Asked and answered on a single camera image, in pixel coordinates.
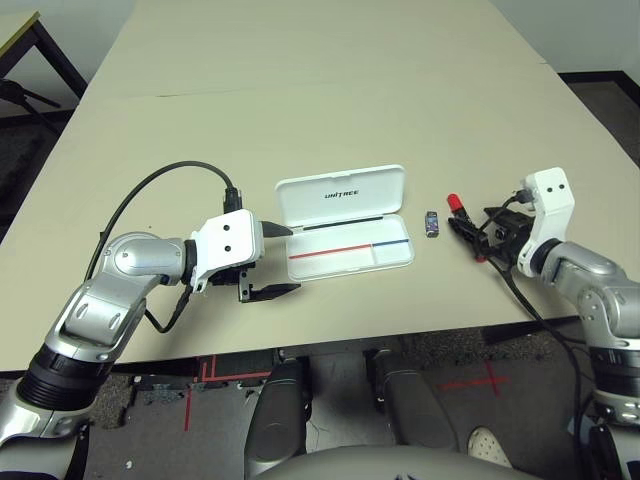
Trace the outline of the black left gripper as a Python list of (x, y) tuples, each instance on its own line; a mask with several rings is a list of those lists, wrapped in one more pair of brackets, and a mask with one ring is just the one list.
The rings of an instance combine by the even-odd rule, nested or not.
[[(270, 221), (261, 221), (260, 224), (262, 235), (265, 239), (293, 235), (293, 231), (284, 225)], [(249, 270), (255, 267), (256, 263), (250, 262), (219, 270), (208, 279), (208, 283), (212, 286), (238, 285), (239, 301), (241, 303), (274, 300), (301, 287), (299, 283), (279, 283), (267, 285), (261, 289), (254, 289), (249, 279)]]

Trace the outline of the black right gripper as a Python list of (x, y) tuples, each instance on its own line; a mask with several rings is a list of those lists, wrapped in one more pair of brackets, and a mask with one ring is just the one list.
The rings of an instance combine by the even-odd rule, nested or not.
[(485, 208), (492, 220), (492, 240), (488, 239), (487, 219), (480, 226), (462, 217), (448, 218), (453, 232), (464, 241), (471, 241), (474, 251), (484, 258), (495, 258), (503, 263), (515, 263), (532, 230), (532, 217), (510, 209)]

